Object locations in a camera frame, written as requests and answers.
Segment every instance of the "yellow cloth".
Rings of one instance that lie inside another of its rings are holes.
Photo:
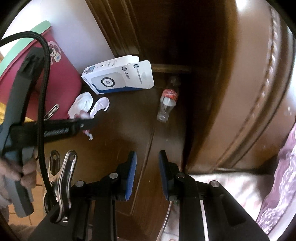
[[[5,109],[6,109],[6,105],[4,105],[3,103],[0,103],[0,124],[2,124],[4,121]],[[25,122],[28,122],[28,121],[33,121],[33,120],[26,117]]]

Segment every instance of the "pink fabric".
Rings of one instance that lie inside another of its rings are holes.
[[[66,55],[57,45],[51,34],[51,27],[42,35],[48,44],[54,49],[51,54],[51,65],[49,82],[46,92],[45,111],[48,112],[55,104],[59,104],[59,110],[53,115],[52,119],[67,119],[68,110],[79,95],[82,82],[80,74],[70,63]],[[12,83],[19,70],[24,58],[30,51],[30,47],[41,47],[36,40],[32,41],[21,53],[14,58],[6,71],[0,77],[0,102],[6,104],[9,98]],[[30,97],[26,117],[37,120],[38,97],[43,79],[43,74],[37,81],[35,91]]]
[[[262,203],[257,224],[269,234],[280,221],[296,193],[296,125],[279,151],[279,164],[274,174],[271,192]]]

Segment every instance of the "red bottle label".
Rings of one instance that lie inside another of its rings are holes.
[[[177,102],[178,100],[178,93],[173,89],[165,89],[163,91],[162,97],[168,97],[170,99],[173,99]]]

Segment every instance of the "pink bin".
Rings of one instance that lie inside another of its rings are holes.
[[[47,113],[55,104],[59,104],[59,110],[52,116],[52,119],[68,119],[67,112],[79,95],[82,82],[80,74],[53,38],[51,28],[50,23],[44,21],[32,29],[32,31],[42,34],[52,48],[45,111]],[[0,63],[0,102],[7,104],[16,73],[32,46],[41,47],[39,42],[34,39],[20,39]],[[30,97],[26,113],[26,117],[32,120],[37,120],[38,97],[42,79],[43,74],[38,79]]]

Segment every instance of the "plastic bottle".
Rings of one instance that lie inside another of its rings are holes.
[[[180,84],[178,76],[171,76],[169,78],[169,83],[160,98],[157,120],[167,122],[170,112],[177,104]]]

